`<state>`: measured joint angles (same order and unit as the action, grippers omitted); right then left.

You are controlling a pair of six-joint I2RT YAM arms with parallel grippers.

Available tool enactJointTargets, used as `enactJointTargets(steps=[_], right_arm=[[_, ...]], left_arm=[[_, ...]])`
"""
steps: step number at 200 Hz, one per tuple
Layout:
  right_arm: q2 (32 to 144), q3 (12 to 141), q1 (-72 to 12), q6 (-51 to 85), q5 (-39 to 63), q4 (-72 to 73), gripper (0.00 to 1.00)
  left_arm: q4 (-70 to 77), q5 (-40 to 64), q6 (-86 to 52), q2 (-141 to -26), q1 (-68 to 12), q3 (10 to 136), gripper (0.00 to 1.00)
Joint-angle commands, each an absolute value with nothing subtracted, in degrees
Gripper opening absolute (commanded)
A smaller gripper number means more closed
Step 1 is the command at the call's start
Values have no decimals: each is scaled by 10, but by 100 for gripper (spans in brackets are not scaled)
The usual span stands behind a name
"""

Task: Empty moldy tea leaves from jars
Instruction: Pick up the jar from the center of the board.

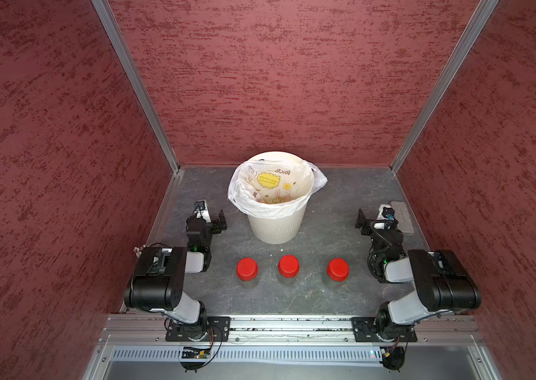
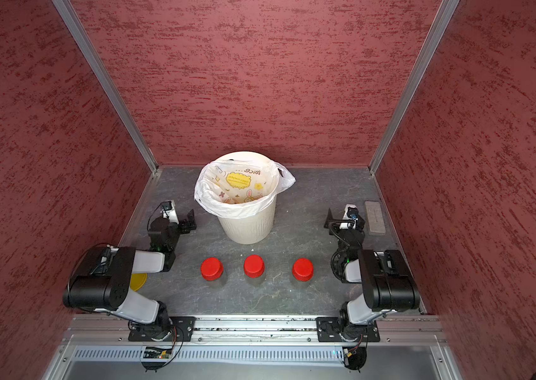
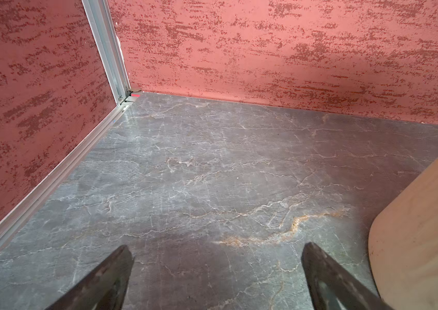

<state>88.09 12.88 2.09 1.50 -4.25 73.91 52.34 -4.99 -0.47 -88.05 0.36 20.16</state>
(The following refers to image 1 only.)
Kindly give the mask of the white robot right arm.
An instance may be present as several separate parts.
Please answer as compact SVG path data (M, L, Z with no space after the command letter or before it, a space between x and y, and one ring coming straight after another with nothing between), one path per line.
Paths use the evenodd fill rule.
M383 207L376 219L359 210L355 227L370 237L367 266L376 280L414 285L409 294L380 305L370 329L379 340L407 338L427 318L480 307L481 292L452 251L404 250L403 232L392 207Z

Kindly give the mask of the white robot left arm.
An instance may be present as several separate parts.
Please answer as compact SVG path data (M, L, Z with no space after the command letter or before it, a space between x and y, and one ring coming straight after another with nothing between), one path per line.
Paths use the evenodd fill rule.
M206 204L195 204L187 218L187 245L167 247L163 243L141 250L134 273L124 291L128 309L163 314L176 325L176 332L190 341L214 339L205 305L184 292L187 274L207 272L212 260L211 242L227 229L225 214L210 218Z

